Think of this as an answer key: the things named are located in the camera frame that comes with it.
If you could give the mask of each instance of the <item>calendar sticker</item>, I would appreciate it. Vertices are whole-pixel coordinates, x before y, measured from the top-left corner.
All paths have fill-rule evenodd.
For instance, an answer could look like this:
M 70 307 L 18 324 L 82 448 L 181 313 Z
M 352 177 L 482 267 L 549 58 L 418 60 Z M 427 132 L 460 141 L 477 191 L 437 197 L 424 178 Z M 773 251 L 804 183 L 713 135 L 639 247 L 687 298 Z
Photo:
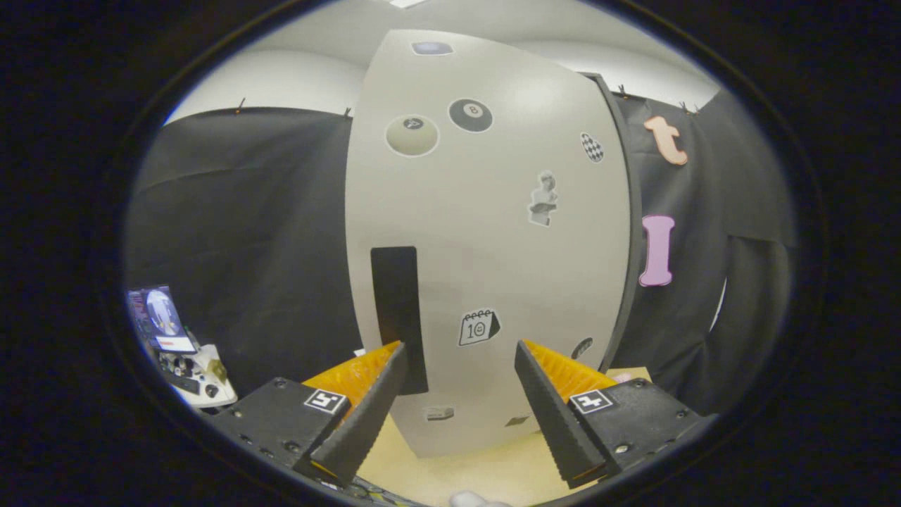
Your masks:
M 460 346 L 484 342 L 501 330 L 497 312 L 492 309 L 480 309 L 463 316 L 460 324 Z

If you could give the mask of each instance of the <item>black curtain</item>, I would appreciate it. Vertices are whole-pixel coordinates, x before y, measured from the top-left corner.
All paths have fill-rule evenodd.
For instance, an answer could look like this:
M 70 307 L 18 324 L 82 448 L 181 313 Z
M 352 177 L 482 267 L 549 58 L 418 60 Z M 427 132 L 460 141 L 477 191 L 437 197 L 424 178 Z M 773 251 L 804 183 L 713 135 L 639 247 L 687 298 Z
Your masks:
M 726 410 L 765 362 L 790 298 L 797 239 L 784 169 L 723 92 L 697 114 L 615 100 L 642 215 L 676 226 L 673 280 L 637 288 L 612 367 L 647 366 L 693 409 Z M 660 155 L 644 127 L 656 115 L 678 129 L 685 165 Z M 282 108 L 193 115 L 166 125 L 141 167 L 128 284 L 168 283 L 241 396 L 276 375 L 303 381 L 361 347 L 344 232 L 350 122 Z
M 766 362 L 787 310 L 797 239 L 785 168 L 726 92 L 696 113 L 640 97 L 618 95 L 616 104 L 642 215 L 670 216 L 676 226 L 673 280 L 637 288 L 612 367 L 645 365 L 694 410 L 722 412 Z M 685 165 L 664 160 L 644 127 L 658 115 L 678 129 Z
M 252 108 L 167 124 L 133 191 L 127 284 L 167 283 L 244 396 L 361 346 L 344 237 L 350 119 Z

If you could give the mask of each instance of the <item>ceiling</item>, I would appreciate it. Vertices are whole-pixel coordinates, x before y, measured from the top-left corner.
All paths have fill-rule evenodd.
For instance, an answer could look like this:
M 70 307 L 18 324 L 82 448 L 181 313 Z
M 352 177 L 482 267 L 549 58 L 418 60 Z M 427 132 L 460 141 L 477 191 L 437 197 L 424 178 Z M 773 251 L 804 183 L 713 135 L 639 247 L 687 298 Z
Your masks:
M 309 51 L 367 67 L 386 32 L 411 28 L 505 43 L 613 46 L 703 75 L 649 35 L 578 0 L 426 0 L 407 9 L 385 0 L 339 0 L 286 24 L 248 50 Z

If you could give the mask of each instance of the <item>white device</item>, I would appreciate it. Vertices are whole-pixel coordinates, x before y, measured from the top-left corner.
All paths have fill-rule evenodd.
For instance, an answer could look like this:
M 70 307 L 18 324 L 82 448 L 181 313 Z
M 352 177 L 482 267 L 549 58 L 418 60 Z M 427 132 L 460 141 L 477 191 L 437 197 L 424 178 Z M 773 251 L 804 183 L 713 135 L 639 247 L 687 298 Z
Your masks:
M 193 355 L 160 353 L 159 359 L 172 388 L 192 407 L 207 409 L 238 400 L 215 345 L 201 346 Z
M 415 249 L 426 378 L 391 415 L 418 456 L 538 430 L 514 370 L 519 340 L 594 368 L 609 358 L 640 220 L 624 157 L 584 76 L 455 33 L 382 41 L 350 132 L 348 264 L 373 350 L 395 338 L 379 321 L 373 249 Z

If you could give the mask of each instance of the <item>monitor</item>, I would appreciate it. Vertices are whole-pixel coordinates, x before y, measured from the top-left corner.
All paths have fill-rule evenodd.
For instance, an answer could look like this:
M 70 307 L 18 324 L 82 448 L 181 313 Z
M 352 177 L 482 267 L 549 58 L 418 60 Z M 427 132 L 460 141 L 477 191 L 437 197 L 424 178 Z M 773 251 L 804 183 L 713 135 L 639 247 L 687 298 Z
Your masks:
M 144 343 L 175 354 L 198 352 L 181 324 L 168 285 L 128 290 L 127 301 L 135 331 Z

